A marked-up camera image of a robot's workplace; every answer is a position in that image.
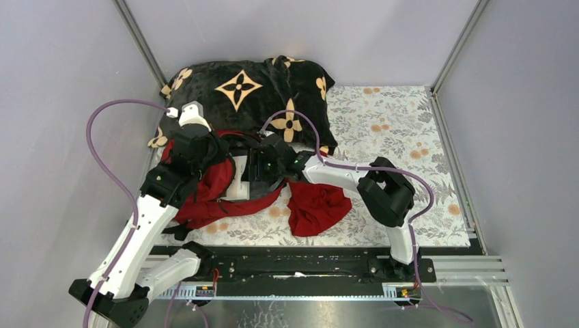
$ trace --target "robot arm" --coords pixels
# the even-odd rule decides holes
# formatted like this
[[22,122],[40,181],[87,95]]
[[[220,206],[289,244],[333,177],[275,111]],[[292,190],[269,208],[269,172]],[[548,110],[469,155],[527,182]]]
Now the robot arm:
[[[182,128],[175,134],[170,161],[151,169],[141,186],[141,197],[137,200],[138,226],[134,227],[133,221],[129,220],[98,269],[89,279],[75,280],[69,289],[73,297],[87,305],[91,294],[102,281],[92,310],[120,327],[134,327],[150,301],[170,286],[197,274],[201,262],[209,256],[202,247],[192,242],[155,267],[141,270],[156,238],[176,216],[185,200],[197,191],[197,184],[205,171],[223,162],[229,152],[228,143],[220,140],[202,118],[199,104],[185,105],[179,124]],[[313,152],[296,153],[278,135],[266,137],[260,149],[252,154],[268,162],[266,167],[270,168],[269,174],[360,193],[372,217],[386,226],[391,242],[391,259],[412,270],[412,241],[406,215],[414,206],[412,198],[415,190],[402,175],[361,172],[352,169],[360,164],[336,160],[328,166]],[[366,165],[394,167],[382,157]],[[128,236],[131,238],[124,248]],[[114,270],[106,279],[102,278],[119,252],[122,254]]]
[[[201,116],[197,103],[185,105],[175,134],[170,161],[151,169],[137,199],[138,226],[128,221],[120,237],[89,279],[77,279],[69,293],[88,304],[102,281],[92,310],[120,327],[134,327],[150,301],[184,278],[195,275],[208,255],[202,247],[188,243],[169,259],[141,270],[162,230],[175,217],[185,200],[197,190],[205,171],[226,159],[227,143],[221,141]],[[111,261],[121,252],[114,269],[103,278]]]
[[293,181],[322,183],[351,190],[361,195],[372,217],[386,227],[391,243],[391,258],[408,266],[413,261],[412,240],[406,215],[414,206],[414,187],[401,174],[384,171],[364,172],[351,167],[395,167],[378,157],[372,163],[349,163],[332,159],[324,164],[314,152],[296,153],[278,135],[262,141],[262,152],[273,170]]

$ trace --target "black pillow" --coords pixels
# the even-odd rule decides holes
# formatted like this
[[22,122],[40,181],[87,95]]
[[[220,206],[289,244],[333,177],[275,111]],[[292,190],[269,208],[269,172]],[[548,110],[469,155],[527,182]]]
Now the black pillow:
[[[211,61],[185,67],[161,89],[167,107],[181,108],[193,101],[215,130],[257,132],[270,115],[282,109],[304,113],[320,133],[320,145],[332,154],[337,142],[330,132],[326,91],[334,85],[313,61],[286,56],[253,61]],[[163,116],[149,147],[162,147],[179,128],[178,119]],[[315,147],[311,127],[291,113],[276,117],[268,127],[286,142]]]

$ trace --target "red cloth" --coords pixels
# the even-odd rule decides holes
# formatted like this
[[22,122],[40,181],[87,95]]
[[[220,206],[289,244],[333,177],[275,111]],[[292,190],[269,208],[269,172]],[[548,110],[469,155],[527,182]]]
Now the red cloth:
[[[171,140],[163,152],[162,160],[169,157]],[[231,184],[234,164],[231,160],[210,167],[174,220],[187,228],[199,229],[223,217],[252,215],[269,207],[279,197],[283,185],[258,200],[247,202],[218,202],[217,199]],[[317,236],[339,222],[351,209],[352,202],[343,189],[327,184],[289,183],[292,198],[287,207],[292,210],[289,226],[294,236]]]
[[352,209],[343,189],[327,184],[290,183],[292,210],[289,227],[294,236],[317,236],[338,223]]

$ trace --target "wire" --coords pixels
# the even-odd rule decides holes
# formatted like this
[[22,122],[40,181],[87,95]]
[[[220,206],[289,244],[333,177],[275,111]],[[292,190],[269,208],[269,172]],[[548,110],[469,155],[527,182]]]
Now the wire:
[[118,104],[140,104],[140,105],[147,105],[147,106],[151,106],[151,107],[155,107],[158,108],[162,111],[165,112],[169,112],[169,110],[167,108],[165,108],[164,106],[161,106],[159,104],[156,104],[154,102],[150,102],[150,101],[145,101],[145,100],[138,100],[138,99],[119,99],[119,100],[113,100],[113,101],[109,101],[103,105],[101,105],[99,108],[97,108],[92,115],[90,116],[88,122],[87,122],[87,130],[86,130],[86,138],[87,138],[87,144],[89,146],[89,150],[92,154],[92,156],[94,157],[94,160],[97,162],[98,166],[100,166],[100,168],[109,176],[109,178],[111,178],[111,180],[113,180],[115,182],[115,184],[117,184],[117,186],[119,186],[119,188],[125,193],[125,195],[127,196],[127,198],[130,200],[131,206],[132,206],[132,224],[133,224],[133,228],[131,228],[124,240],[124,242],[122,243],[121,247],[119,248],[119,251],[117,252],[117,254],[113,257],[111,263],[109,264],[109,266],[104,270],[104,273],[102,274],[102,277],[99,279],[99,282],[96,284],[96,286],[94,287],[94,290],[91,293],[91,296],[89,298],[89,301],[87,302],[87,309],[85,311],[85,315],[83,318],[83,327],[84,328],[88,328],[89,327],[89,319],[90,319],[90,313],[92,311],[92,307],[94,304],[94,301],[96,299],[96,295],[98,295],[98,292],[100,290],[100,288],[102,287],[102,284],[107,280],[107,278],[109,277],[109,274],[111,273],[111,271],[114,269],[115,265],[117,264],[117,262],[119,262],[119,259],[121,258],[121,255],[123,254],[123,252],[125,251],[125,249],[127,248],[127,245],[129,243],[129,241],[132,238],[132,235],[135,233],[135,227],[138,226],[138,222],[139,222],[139,209],[137,208],[137,200],[133,198],[132,193],[130,192],[130,190],[127,188],[126,185],[124,185],[121,180],[119,180],[119,178],[117,178],[117,176],[115,176],[115,174],[113,174],[113,172],[111,172],[111,170],[109,170],[109,168],[104,164],[104,162],[102,161],[102,159],[100,159],[100,157],[98,156],[98,154],[96,153],[96,149],[94,148],[94,144],[92,142],[92,136],[91,136],[91,131],[92,131],[92,124],[94,123],[94,120],[96,119],[96,116],[103,110],[105,110],[107,107],[113,106],[113,105],[118,105]]
[[217,283],[217,279],[219,279],[219,269],[215,268],[211,270],[211,272],[213,272],[213,295],[215,296],[216,294],[215,284]]
[[173,302],[175,301],[175,297],[177,296],[177,294],[179,293],[179,289],[181,288],[181,283],[183,281],[179,282],[179,284],[177,284],[177,287],[175,287],[175,292],[173,293],[173,296],[171,296],[171,300],[169,301],[169,306],[167,306],[167,313],[165,314],[165,328],[169,328],[169,314],[171,313],[171,307],[173,306]]
[[193,305],[194,310],[199,310],[199,312],[201,312],[201,316],[203,317],[203,322],[205,323],[205,328],[209,328],[209,321],[207,320],[207,314],[205,314],[205,311],[203,311],[203,309],[200,306],[198,306],[197,304],[190,303],[190,305]]
[[[260,132],[261,133],[265,132],[269,123],[273,120],[273,118],[275,116],[282,114],[282,113],[288,113],[288,112],[292,112],[292,113],[297,114],[298,116],[303,118],[311,126],[313,133],[315,134],[315,154],[317,155],[317,158],[320,160],[320,162],[322,162],[322,164],[327,165],[329,167],[336,167],[336,168],[340,168],[340,169],[355,169],[356,171],[386,171],[386,172],[404,174],[406,176],[409,176],[409,177],[417,180],[426,188],[426,191],[428,192],[428,196],[429,196],[428,205],[425,208],[423,208],[420,212],[411,216],[411,218],[409,218],[409,220],[408,220],[408,229],[410,231],[410,239],[412,241],[412,257],[413,257],[413,262],[414,262],[414,275],[416,276],[416,282],[418,283],[418,286],[420,286],[420,288],[422,290],[422,296],[425,297],[431,303],[431,305],[425,304],[425,305],[422,305],[422,307],[436,308],[442,314],[444,314],[445,316],[448,316],[449,318],[451,318],[455,322],[463,323],[465,325],[473,325],[475,323],[475,321],[466,313],[461,312],[457,309],[453,309],[452,307],[446,307],[446,306],[436,304],[436,302],[434,302],[428,296],[428,294],[426,294],[426,292],[424,291],[424,288],[422,286],[422,281],[420,280],[420,275],[419,275],[419,271],[418,271],[418,260],[417,260],[418,249],[416,249],[416,234],[414,233],[414,228],[412,227],[412,222],[416,218],[418,218],[421,215],[423,215],[424,213],[428,212],[430,210],[430,208],[432,208],[432,206],[434,205],[434,191],[432,191],[432,188],[428,185],[428,183],[426,183],[426,181],[424,181],[424,179],[417,176],[416,174],[413,174],[412,172],[405,171],[403,169],[395,169],[393,167],[358,166],[357,164],[355,166],[352,166],[352,165],[332,163],[331,161],[328,161],[320,153],[320,134],[318,133],[317,129],[315,128],[315,125],[313,125],[312,121],[305,114],[303,114],[299,111],[292,111],[292,110],[284,109],[284,110],[277,111],[277,112],[273,113],[268,118],[266,123],[262,126],[262,129],[260,130]],[[460,316],[463,316],[464,318],[466,318],[466,320],[461,319],[455,315],[452,315],[450,312],[454,312],[456,314],[459,314]]]

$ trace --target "white floral fabric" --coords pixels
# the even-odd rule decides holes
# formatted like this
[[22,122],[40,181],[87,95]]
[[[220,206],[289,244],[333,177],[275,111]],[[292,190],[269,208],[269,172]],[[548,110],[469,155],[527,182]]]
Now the white floral fabric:
[[[470,245],[459,207],[449,164],[442,149],[424,87],[336,87],[327,93],[331,131],[338,141],[336,159],[367,162],[377,156],[390,159],[398,168],[424,178],[433,188],[433,208],[413,224],[418,244],[423,247],[467,247]],[[155,165],[162,150],[157,151]],[[428,201],[425,189],[416,181],[414,214]],[[289,187],[277,201],[255,215],[229,217],[194,230],[185,240],[202,245],[239,246],[389,246],[384,226],[375,221],[356,193],[352,210],[338,224],[313,237],[295,237],[287,219]],[[181,245],[162,235],[158,245]]]

